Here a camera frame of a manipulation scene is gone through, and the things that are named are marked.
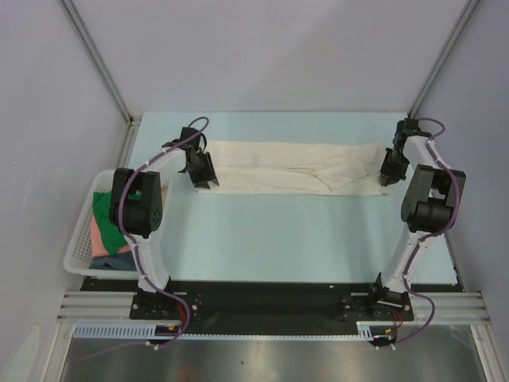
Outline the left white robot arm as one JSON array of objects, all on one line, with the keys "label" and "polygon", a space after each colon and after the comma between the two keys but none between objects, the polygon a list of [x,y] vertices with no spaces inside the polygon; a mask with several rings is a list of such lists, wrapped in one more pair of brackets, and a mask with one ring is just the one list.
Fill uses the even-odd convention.
[{"label": "left white robot arm", "polygon": [[132,310],[149,309],[159,318],[170,316],[179,303],[160,251],[163,204],[169,201],[162,188],[171,193],[178,173],[189,175],[197,189],[219,184],[211,154],[193,148],[163,149],[136,170],[118,168],[112,182],[110,221],[128,243],[138,272]]}]

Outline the cream t shirt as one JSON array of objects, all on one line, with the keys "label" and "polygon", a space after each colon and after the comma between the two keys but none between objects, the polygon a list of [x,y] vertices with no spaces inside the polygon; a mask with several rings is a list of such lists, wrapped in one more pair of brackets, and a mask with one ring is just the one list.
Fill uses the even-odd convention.
[{"label": "cream t shirt", "polygon": [[382,196],[385,156],[378,143],[361,146],[211,141],[218,185],[201,193],[234,195]]}]

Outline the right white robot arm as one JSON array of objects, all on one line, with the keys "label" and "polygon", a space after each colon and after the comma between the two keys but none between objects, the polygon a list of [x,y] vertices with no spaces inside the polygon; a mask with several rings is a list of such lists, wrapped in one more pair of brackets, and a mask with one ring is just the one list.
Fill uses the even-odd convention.
[{"label": "right white robot arm", "polygon": [[412,136],[397,154],[412,166],[413,176],[402,201],[401,238],[368,292],[367,311],[378,320],[411,309],[414,272],[434,241],[455,224],[467,180],[464,171],[445,162],[431,137]]}]

